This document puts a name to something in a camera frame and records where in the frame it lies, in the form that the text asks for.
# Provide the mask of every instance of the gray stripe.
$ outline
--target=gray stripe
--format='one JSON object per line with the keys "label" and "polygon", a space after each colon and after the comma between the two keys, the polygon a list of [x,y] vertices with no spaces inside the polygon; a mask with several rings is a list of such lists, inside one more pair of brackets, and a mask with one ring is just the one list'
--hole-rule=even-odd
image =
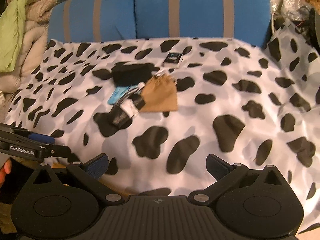
{"label": "gray stripe", "polygon": [[180,0],[169,0],[169,37],[180,36]]}
{"label": "gray stripe", "polygon": [[233,38],[235,32],[235,5],[233,0],[223,0],[223,37]]}
{"label": "gray stripe", "polygon": [[93,37],[95,42],[101,42],[100,33],[100,11],[101,11],[102,0],[94,0],[93,5]]}
{"label": "gray stripe", "polygon": [[67,0],[64,3],[64,8],[63,8],[63,32],[64,32],[65,42],[71,42],[70,22],[69,22],[70,5],[71,5],[71,0]]}

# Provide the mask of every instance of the black electronic device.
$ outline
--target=black electronic device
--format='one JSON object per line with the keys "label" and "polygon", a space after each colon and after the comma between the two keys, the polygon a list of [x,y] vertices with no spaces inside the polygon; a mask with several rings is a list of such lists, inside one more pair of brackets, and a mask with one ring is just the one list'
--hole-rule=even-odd
{"label": "black electronic device", "polygon": [[12,206],[19,240],[294,240],[303,219],[273,165],[249,170],[209,155],[206,167],[217,182],[206,189],[126,201],[80,167],[34,171]]}

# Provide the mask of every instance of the black pouch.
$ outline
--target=black pouch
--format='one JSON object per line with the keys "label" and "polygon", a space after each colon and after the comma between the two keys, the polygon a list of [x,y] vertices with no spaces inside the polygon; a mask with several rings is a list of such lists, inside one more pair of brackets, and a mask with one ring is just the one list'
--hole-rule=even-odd
{"label": "black pouch", "polygon": [[139,83],[147,83],[152,77],[153,64],[115,65],[111,69],[116,87],[130,87]]}

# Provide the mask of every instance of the beige blanket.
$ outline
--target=beige blanket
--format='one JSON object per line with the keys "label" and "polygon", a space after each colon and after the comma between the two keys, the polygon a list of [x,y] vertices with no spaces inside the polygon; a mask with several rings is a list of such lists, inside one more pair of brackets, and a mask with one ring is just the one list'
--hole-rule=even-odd
{"label": "beige blanket", "polygon": [[40,65],[47,46],[48,24],[57,0],[29,0],[26,6],[25,34],[14,71],[0,73],[0,90],[17,91],[24,77]]}

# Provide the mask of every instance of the cow print fabric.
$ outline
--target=cow print fabric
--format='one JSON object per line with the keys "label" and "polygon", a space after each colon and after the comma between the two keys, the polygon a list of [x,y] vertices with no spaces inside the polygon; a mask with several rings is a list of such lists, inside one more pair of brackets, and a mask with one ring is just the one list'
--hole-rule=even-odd
{"label": "cow print fabric", "polygon": [[[205,168],[210,153],[249,169],[274,164],[305,207],[304,230],[320,222],[319,57],[281,31],[266,51],[221,38],[52,40],[6,123],[52,135],[82,162],[108,154],[102,180],[130,194],[206,188],[215,182]],[[180,68],[161,67],[170,51],[184,52]],[[119,130],[109,124],[111,68],[137,63],[177,80],[179,110],[140,113]]]}

